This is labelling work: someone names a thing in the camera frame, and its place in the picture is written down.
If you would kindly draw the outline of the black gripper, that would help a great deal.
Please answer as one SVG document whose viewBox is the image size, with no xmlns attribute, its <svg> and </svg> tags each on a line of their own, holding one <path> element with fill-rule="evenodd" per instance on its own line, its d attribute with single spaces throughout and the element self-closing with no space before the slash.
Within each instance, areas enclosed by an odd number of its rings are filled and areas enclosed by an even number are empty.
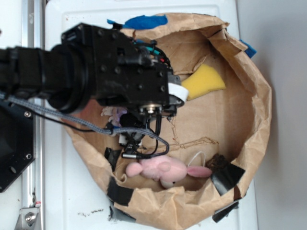
<svg viewBox="0 0 307 230">
<path fill-rule="evenodd" d="M 188 90 L 165 54 L 120 30 L 79 24 L 62 34 L 71 95 L 67 109 L 82 110 L 94 99 L 151 116 L 175 116 Z"/>
</svg>

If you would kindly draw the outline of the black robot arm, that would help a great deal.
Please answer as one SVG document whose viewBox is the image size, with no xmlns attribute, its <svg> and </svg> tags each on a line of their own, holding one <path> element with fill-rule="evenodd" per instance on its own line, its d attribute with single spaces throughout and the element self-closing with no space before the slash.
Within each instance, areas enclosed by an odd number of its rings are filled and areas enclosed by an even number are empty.
<svg viewBox="0 0 307 230">
<path fill-rule="evenodd" d="M 6 96 L 46 99 L 68 114 L 93 99 L 143 115 L 174 116 L 189 93 L 155 44 L 83 23 L 64 32 L 50 51 L 1 50 L 0 89 Z"/>
</svg>

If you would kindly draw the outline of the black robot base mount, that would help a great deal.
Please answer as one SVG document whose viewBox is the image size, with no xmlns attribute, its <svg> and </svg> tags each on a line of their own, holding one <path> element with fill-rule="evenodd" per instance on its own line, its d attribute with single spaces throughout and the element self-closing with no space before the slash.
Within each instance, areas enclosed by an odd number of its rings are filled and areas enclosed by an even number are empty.
<svg viewBox="0 0 307 230">
<path fill-rule="evenodd" d="M 0 103 L 0 191 L 5 192 L 34 160 L 34 119 L 27 109 Z"/>
</svg>

